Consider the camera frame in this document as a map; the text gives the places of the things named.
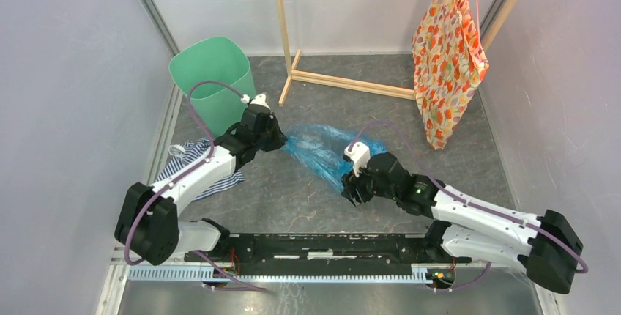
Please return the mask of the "blue plastic trash bag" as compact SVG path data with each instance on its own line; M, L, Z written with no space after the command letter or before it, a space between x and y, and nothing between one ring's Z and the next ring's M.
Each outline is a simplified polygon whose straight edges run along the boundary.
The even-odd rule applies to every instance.
M352 171L352 163L343 158L352 141L361 141L372 155L387 151L384 142L367 135L359 138L355 130L343 130L329 125L296 123L284 131L287 141L282 150L302 166L321 177L337 193L343 192L341 177Z

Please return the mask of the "green plastic trash bin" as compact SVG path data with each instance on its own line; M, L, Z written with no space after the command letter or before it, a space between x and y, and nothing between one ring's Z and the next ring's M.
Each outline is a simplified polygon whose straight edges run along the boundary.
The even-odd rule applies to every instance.
M224 36L210 37L179 52L168 66L174 83L191 96L191 105L213 136L218 137L241 119L243 95L257 95L250 61Z

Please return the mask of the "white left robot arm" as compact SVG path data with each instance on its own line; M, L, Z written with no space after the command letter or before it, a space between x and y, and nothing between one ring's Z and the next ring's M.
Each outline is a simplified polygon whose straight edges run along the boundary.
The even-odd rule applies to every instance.
M216 223L203 219L179 222L180 213L207 188L237 173L259 151L280 149L286 137L273 111L250 104L208 151L169 178L128 189L114 230L117 242L152 265L175 253L200 250L213 262L223 261L230 242Z

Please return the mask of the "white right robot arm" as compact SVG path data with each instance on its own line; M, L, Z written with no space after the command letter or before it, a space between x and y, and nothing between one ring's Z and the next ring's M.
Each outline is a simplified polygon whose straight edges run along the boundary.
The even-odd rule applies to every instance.
M372 155L362 144L346 149L343 157L352 165L342 176L342 194L351 203L381 197L432 220L423 242L423 253L432 262L451 256L506 265L557 294L568 294L575 275L587 271L580 257L584 245L557 211L536 215L476 199L434 178L411 174L393 154Z

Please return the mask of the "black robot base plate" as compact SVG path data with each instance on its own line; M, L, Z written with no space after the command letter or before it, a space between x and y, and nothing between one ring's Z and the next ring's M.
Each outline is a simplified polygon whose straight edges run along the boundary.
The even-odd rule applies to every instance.
M451 256L435 237L404 233L235 234L224 229L205 254L217 263L234 263L242 276L393 276L410 273L412 264L471 262L468 256Z

